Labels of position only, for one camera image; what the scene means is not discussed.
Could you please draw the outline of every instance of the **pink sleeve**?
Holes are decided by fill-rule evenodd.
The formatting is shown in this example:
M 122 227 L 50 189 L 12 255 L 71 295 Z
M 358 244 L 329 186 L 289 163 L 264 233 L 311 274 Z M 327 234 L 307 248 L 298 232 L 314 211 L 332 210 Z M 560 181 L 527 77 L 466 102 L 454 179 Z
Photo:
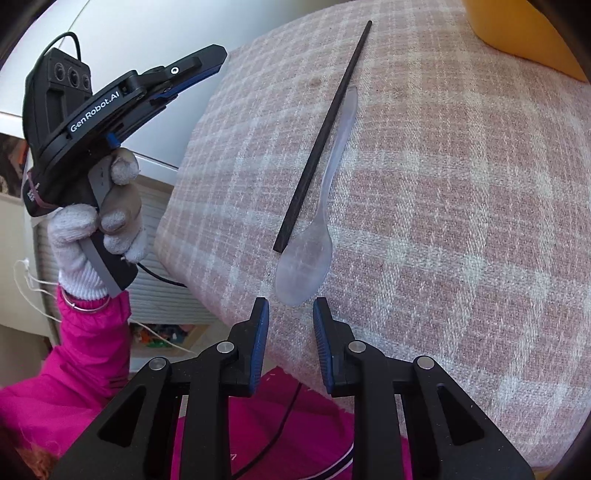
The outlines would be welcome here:
M 131 309 L 127 292 L 94 314 L 73 310 L 60 291 L 57 297 L 61 345 L 38 376 L 0 390 L 0 424 L 19 444 L 61 456 L 127 382 Z M 92 309 L 104 302 L 76 304 Z
M 92 309 L 104 302 L 77 300 L 76 305 Z M 124 291 L 99 312 L 82 313 L 68 306 L 58 290 L 57 305 L 61 345 L 49 354 L 37 377 L 8 390 L 55 405 L 102 408 L 128 380 L 129 294 Z

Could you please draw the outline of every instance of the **spoon handle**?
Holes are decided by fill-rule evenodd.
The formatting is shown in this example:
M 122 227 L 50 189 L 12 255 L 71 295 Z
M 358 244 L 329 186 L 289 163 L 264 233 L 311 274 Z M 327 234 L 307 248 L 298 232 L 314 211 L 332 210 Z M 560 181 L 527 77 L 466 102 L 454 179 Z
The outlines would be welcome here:
M 353 124 L 355 123 L 355 115 L 357 114 L 357 87 L 351 86 L 347 89 L 345 99 L 341 105 L 341 116 L 339 121 L 339 128 L 336 132 L 335 144 L 330 151 L 330 158 L 324 175 L 322 177 L 322 184 L 320 185 L 320 197 L 318 199 L 318 207 L 316 208 L 316 215 L 326 216 L 326 204 L 329 199 L 330 186 L 335 176 L 336 169 L 339 166 L 340 159 L 343 156 L 345 146 L 351 136 Z

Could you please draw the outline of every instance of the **pink jacket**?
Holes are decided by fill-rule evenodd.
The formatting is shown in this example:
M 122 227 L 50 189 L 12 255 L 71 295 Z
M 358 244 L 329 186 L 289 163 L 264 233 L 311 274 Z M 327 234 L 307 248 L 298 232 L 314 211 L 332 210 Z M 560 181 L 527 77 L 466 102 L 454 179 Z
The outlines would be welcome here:
M 0 390 L 0 423 L 20 439 L 20 446 L 37 445 L 61 456 L 127 382 L 131 309 L 127 292 L 95 314 L 74 311 L 61 295 L 57 297 L 63 319 L 62 344 L 53 349 L 39 376 Z M 80 306 L 94 308 L 102 302 Z M 297 385 L 293 377 L 276 368 L 262 378 L 254 397 L 230 399 L 233 472 L 271 440 Z M 178 478 L 182 423 L 177 429 L 173 479 Z M 280 440 L 242 479 L 312 476 L 338 461 L 352 441 L 353 416 L 304 387 Z M 408 467 L 406 441 L 403 445 Z M 350 468 L 335 478 L 350 478 Z

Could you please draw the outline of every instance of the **metal screw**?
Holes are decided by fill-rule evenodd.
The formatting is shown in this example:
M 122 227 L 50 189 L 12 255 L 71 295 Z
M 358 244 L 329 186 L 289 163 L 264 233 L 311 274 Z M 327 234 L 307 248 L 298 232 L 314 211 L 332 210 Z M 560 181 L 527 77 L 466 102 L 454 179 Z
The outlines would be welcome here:
M 420 356 L 417 360 L 417 365 L 423 370 L 431 370 L 435 366 L 435 360 L 430 356 Z
M 354 353 L 362 353 L 365 352 L 365 344 L 360 342 L 359 340 L 354 340 L 349 344 L 349 350 Z
M 166 367 L 166 359 L 162 358 L 161 356 L 157 356 L 156 358 L 150 360 L 149 365 L 152 370 L 162 370 L 164 367 Z
M 234 350 L 232 342 L 221 342 L 217 345 L 217 351 L 220 353 L 230 353 L 232 350 Z

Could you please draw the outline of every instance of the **glove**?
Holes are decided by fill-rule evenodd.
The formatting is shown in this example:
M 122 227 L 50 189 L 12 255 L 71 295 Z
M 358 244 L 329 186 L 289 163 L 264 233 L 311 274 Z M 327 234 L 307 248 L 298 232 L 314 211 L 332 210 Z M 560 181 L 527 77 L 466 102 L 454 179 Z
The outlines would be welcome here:
M 107 289 L 78 244 L 97 229 L 105 234 L 108 252 L 123 256 L 131 263 L 148 254 L 148 237 L 142 224 L 141 198 L 130 183 L 139 173 L 138 161 L 126 148 L 110 155 L 113 188 L 100 211 L 91 205 L 70 205 L 49 221 L 47 236 L 60 269 L 59 283 L 71 296 L 81 300 L 106 297 Z

